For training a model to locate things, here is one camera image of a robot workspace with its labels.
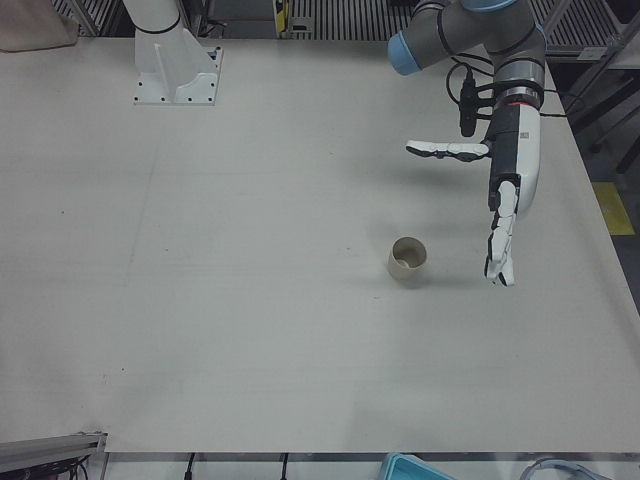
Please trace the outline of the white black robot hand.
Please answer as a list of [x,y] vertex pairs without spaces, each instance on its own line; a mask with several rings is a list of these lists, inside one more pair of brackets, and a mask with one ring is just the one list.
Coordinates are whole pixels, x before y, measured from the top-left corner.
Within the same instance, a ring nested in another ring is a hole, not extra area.
[[540,173],[539,111],[524,102],[503,105],[494,111],[479,143],[410,140],[405,149],[424,158],[455,158],[466,163],[490,160],[488,208],[493,220],[484,275],[495,284],[514,285],[513,231],[516,220],[528,212],[535,198]]

